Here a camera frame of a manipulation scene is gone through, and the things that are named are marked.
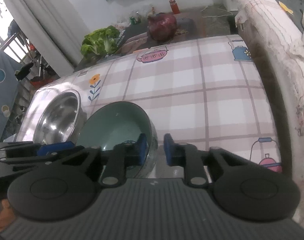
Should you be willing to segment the person's hand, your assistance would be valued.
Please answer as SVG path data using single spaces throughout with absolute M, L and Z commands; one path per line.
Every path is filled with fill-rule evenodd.
M 11 205 L 7 199 L 3 199 L 0 202 L 1 211 L 0 211 L 0 232 L 5 230 L 12 222 L 15 220 L 15 214 L 12 210 Z

